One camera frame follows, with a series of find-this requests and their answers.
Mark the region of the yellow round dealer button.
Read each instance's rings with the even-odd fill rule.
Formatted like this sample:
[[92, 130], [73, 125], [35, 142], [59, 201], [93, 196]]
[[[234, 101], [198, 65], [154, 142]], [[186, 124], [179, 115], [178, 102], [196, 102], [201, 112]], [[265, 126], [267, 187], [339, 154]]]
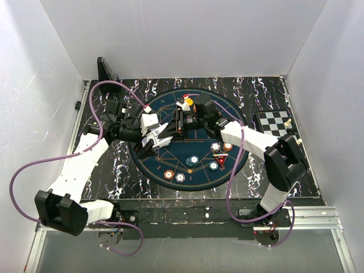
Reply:
[[189, 106], [192, 106], [193, 105], [193, 100], [191, 98], [187, 98], [186, 100], [186, 103], [189, 105]]

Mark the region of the black card shoe stand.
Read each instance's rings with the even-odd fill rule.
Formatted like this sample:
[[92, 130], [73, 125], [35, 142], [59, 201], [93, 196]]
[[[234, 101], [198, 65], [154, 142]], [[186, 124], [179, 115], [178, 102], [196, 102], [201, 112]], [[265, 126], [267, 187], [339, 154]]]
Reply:
[[[104, 57], [97, 58], [97, 70], [98, 70], [98, 81], [116, 81], [120, 82], [119, 76], [114, 73], [111, 67], [108, 65]], [[121, 91], [121, 87], [116, 84], [102, 84], [100, 87], [101, 93], [119, 93]]]

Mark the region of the black white chessboard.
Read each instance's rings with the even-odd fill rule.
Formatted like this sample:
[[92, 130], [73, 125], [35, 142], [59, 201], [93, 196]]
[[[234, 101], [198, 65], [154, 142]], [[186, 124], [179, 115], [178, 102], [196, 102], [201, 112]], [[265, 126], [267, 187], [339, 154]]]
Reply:
[[255, 125], [259, 132], [277, 138], [288, 134], [297, 139], [293, 118], [291, 118], [292, 122], [290, 127], [285, 127], [284, 125], [290, 118], [286, 110], [257, 111], [254, 114]]

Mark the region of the red yellow chip stack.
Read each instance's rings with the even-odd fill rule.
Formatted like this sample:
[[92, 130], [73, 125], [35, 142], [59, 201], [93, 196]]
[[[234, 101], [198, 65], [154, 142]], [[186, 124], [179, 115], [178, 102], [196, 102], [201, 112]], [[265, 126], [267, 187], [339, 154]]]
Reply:
[[172, 170], [170, 170], [170, 169], [169, 170], [166, 170], [164, 172], [164, 178], [167, 179], [167, 180], [172, 179], [173, 176], [174, 176], [174, 172]]

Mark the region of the red yellow chips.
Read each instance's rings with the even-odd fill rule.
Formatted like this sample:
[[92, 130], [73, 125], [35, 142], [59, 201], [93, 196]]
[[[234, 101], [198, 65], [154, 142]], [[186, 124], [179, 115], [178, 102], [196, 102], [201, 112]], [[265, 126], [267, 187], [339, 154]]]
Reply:
[[223, 145], [223, 149], [225, 150], [225, 151], [231, 151], [232, 150], [232, 148], [233, 148], [233, 145], [231, 144], [231, 143], [224, 143], [224, 145]]

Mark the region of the green poker chip stack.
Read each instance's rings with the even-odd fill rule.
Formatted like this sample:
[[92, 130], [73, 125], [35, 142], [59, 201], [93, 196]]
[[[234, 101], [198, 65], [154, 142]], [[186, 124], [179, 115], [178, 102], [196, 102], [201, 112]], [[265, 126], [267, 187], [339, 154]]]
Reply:
[[199, 158], [196, 155], [192, 155], [192, 156], [188, 157], [185, 161], [186, 165], [189, 168], [194, 167], [198, 162], [199, 162]]

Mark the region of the blue white chips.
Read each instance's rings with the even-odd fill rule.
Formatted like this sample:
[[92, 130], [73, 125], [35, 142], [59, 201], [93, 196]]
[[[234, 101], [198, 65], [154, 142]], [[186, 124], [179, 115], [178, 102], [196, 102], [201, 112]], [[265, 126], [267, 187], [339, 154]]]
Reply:
[[217, 153], [220, 151], [220, 144], [219, 143], [212, 143], [210, 149], [213, 153]]

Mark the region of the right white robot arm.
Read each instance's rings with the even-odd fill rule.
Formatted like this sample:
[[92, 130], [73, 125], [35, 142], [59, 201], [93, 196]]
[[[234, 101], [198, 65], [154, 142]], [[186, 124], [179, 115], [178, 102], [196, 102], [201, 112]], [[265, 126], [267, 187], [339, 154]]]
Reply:
[[265, 165], [269, 185], [256, 209], [244, 217], [232, 216], [240, 224], [260, 222], [272, 225], [278, 211], [286, 204], [287, 196], [308, 171], [309, 164], [296, 139], [289, 135], [276, 137], [245, 126], [232, 114], [221, 114], [224, 108], [210, 95], [194, 96], [193, 105], [179, 104], [174, 118], [159, 134], [164, 139], [184, 138], [190, 130], [204, 129], [207, 135], [220, 142], [230, 143], [259, 157]]

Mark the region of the blue white chip stack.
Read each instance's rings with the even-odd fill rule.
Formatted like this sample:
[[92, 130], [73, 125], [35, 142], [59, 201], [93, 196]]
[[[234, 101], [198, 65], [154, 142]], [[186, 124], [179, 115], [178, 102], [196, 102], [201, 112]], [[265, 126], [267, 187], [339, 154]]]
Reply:
[[182, 183], [185, 181], [185, 175], [183, 173], [177, 173], [175, 179], [178, 183]]

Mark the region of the round blue poker mat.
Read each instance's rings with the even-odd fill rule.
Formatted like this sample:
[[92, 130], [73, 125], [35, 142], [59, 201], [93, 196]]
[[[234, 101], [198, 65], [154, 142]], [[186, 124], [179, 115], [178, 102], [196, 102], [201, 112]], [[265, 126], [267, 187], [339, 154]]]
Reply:
[[[170, 122], [173, 112], [176, 109], [176, 101], [181, 99], [185, 94], [203, 94], [207, 93], [210, 97], [218, 102], [219, 112], [224, 116], [233, 115], [237, 119], [245, 120], [242, 110], [229, 98], [209, 90], [182, 88], [169, 90], [160, 93], [148, 101], [148, 105], [158, 115], [160, 123]], [[217, 170], [211, 170], [209, 163], [214, 162], [214, 154], [210, 149], [215, 140], [210, 138], [203, 129], [189, 131], [188, 136], [183, 140], [172, 140], [166, 147], [157, 151], [155, 157], [137, 159], [134, 152], [134, 144], [129, 143], [131, 158], [138, 169], [147, 176], [151, 181], [164, 187], [178, 191], [201, 191], [210, 189], [226, 183], [232, 172], [238, 171], [245, 165], [249, 153], [244, 151], [239, 153], [239, 148], [234, 146], [231, 151], [226, 152], [228, 157], [225, 161], [225, 168], [220, 166]], [[199, 162], [192, 168], [189, 168], [185, 161], [188, 157], [196, 155]], [[174, 176], [167, 180], [164, 178], [166, 170], [172, 170]], [[177, 173], [185, 175], [185, 181], [178, 183], [175, 179]]]

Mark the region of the dealt blue playing card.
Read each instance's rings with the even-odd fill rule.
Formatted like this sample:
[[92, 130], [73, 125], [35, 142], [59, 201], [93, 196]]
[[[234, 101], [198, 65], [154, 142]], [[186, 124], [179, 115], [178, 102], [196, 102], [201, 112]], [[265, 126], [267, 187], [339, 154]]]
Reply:
[[153, 148], [162, 148], [168, 146], [172, 139], [172, 136], [166, 138], [155, 138]]

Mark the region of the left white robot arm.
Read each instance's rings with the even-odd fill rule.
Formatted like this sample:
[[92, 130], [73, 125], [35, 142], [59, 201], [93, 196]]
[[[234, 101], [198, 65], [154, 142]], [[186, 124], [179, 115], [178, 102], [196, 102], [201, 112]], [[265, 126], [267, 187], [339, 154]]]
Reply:
[[167, 123], [159, 121], [150, 108], [143, 111], [137, 125], [129, 124], [124, 103], [111, 100], [106, 104], [100, 120], [89, 124], [76, 148], [78, 156], [66, 163], [60, 176], [47, 191], [38, 191], [35, 205], [42, 225], [71, 235], [79, 235], [86, 225], [102, 221], [116, 227], [122, 210], [116, 201], [100, 199], [81, 202], [86, 182], [101, 156], [115, 140], [133, 142], [139, 157], [153, 156], [161, 147], [169, 145], [171, 137], [161, 138]]

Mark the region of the red black triangle marker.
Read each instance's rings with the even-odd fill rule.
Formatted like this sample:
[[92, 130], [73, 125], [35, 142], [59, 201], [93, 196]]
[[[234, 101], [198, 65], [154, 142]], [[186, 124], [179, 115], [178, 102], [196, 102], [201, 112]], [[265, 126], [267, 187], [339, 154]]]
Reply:
[[220, 165], [220, 167], [222, 169], [224, 169], [225, 168], [225, 161], [226, 161], [226, 159], [228, 157], [228, 154], [214, 154], [213, 156], [214, 156], [216, 162]]

